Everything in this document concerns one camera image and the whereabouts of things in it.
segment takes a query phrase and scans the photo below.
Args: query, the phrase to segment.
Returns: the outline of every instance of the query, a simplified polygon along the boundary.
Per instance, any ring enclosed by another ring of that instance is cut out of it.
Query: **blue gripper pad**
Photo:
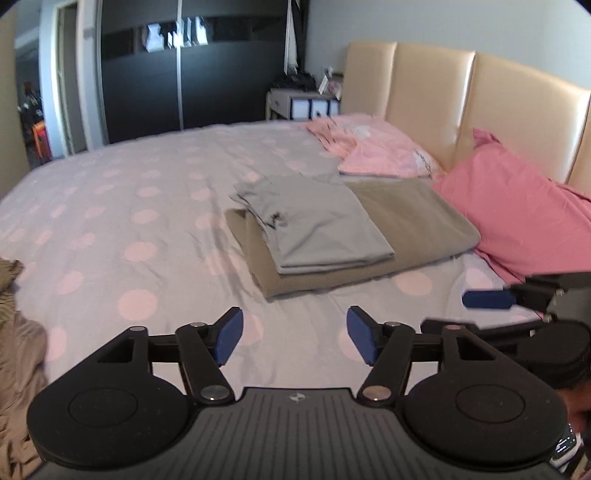
[[[243,330],[244,314],[242,313],[242,309],[238,309],[217,335],[213,357],[219,366],[226,365],[226,362],[242,337]]]
[[[365,363],[373,365],[378,359],[378,349],[371,328],[351,308],[347,312],[347,333]]]
[[[509,290],[468,290],[462,303],[467,309],[509,310],[516,302]]]

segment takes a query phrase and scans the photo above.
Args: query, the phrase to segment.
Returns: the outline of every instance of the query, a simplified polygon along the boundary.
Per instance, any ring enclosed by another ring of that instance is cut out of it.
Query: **rumpled brown blanket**
[[[12,283],[23,270],[19,261],[0,258],[0,479],[21,480],[41,459],[27,430],[27,409],[46,385],[45,330],[17,311]]]

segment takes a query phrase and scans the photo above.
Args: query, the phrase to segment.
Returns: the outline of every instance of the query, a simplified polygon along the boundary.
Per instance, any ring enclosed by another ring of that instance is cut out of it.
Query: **logo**
[[[303,393],[296,392],[287,398],[289,398],[291,401],[294,401],[295,403],[299,403],[301,401],[304,401],[306,399],[306,396]]]

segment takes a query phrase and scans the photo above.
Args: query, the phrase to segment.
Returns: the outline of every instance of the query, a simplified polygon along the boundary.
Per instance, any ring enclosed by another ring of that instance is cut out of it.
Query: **polka dot bed sheet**
[[[360,305],[379,322],[427,316],[481,326],[534,317],[467,311],[466,288],[502,281],[473,253],[327,291],[265,300],[223,218],[238,181],[337,172],[294,123],[216,126],[113,145],[31,172],[0,203],[0,257],[21,260],[18,307],[48,333],[54,381],[131,325],[152,335],[243,308],[242,339],[222,371],[244,386],[350,387],[367,367],[346,333]],[[410,385],[433,371],[415,366]],[[155,373],[181,387],[174,365]]]

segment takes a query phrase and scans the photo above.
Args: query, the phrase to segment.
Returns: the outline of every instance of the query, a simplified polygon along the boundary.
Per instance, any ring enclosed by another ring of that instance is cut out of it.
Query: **sliding wardrobe door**
[[[101,60],[110,143],[180,129],[177,0],[103,0]]]
[[[264,120],[284,71],[287,0],[183,0],[185,128]]]

